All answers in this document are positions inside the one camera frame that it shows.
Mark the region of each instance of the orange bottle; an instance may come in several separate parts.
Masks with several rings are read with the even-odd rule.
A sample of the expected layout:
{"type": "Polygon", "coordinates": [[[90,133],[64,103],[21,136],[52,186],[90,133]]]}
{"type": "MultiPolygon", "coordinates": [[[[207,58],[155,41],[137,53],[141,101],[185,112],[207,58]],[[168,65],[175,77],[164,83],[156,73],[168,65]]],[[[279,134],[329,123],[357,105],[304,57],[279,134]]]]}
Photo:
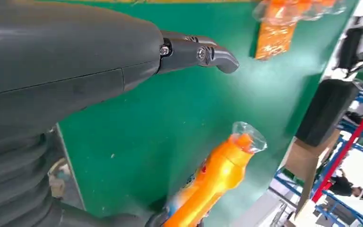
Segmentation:
{"type": "Polygon", "coordinates": [[[248,161],[266,146],[255,128],[235,122],[229,139],[211,152],[201,168],[168,202],[169,218],[164,227],[195,227],[226,191],[239,185],[248,161]]]}

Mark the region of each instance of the gray robot arm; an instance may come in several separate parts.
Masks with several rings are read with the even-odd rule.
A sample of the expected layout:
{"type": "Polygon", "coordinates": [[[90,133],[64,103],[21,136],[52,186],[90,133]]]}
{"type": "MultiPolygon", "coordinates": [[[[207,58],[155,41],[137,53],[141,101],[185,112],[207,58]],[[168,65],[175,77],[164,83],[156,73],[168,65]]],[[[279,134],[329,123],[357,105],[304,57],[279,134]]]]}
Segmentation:
{"type": "Polygon", "coordinates": [[[202,36],[160,31],[114,12],[0,0],[0,139],[42,132],[154,74],[238,61],[202,36]]]}
{"type": "Polygon", "coordinates": [[[154,74],[194,65],[230,73],[238,62],[206,37],[111,10],[0,0],[0,226],[142,227],[133,215],[98,219],[52,199],[46,173],[59,139],[47,131],[154,74]]]}

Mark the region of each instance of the bottle label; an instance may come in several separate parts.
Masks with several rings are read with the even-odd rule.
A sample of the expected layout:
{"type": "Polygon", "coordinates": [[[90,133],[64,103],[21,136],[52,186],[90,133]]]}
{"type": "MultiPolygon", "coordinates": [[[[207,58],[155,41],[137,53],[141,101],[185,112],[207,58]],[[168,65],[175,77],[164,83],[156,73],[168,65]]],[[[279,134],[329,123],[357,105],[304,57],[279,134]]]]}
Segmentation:
{"type": "Polygon", "coordinates": [[[201,164],[201,167],[192,174],[186,184],[173,196],[167,203],[166,209],[168,217],[170,218],[176,211],[183,206],[183,204],[194,194],[203,182],[206,172],[205,161],[201,164]]]}

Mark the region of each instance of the person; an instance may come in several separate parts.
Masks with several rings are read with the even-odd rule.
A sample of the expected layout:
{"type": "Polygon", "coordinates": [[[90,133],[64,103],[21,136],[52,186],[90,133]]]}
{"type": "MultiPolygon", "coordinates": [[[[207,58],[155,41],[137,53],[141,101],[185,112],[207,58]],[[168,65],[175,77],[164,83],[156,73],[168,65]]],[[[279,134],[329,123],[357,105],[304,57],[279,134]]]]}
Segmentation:
{"type": "Polygon", "coordinates": [[[349,182],[346,178],[346,174],[342,169],[342,176],[333,176],[330,179],[332,180],[332,185],[329,187],[329,190],[332,191],[336,195],[341,196],[355,196],[359,197],[363,200],[363,188],[362,187],[353,187],[353,183],[349,182]]]}

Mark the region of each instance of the metal screw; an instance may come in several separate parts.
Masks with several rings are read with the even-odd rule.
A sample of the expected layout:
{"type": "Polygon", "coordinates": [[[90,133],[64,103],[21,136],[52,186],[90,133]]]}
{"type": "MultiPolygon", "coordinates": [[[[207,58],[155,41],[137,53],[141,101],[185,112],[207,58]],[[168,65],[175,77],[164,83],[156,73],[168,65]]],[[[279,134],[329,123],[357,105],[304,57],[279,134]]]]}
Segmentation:
{"type": "Polygon", "coordinates": [[[198,59],[204,59],[205,58],[205,49],[204,49],[204,47],[200,47],[197,50],[197,58],[198,59]]]}
{"type": "Polygon", "coordinates": [[[159,49],[159,54],[160,55],[169,54],[169,47],[168,46],[161,46],[161,48],[159,49]]]}

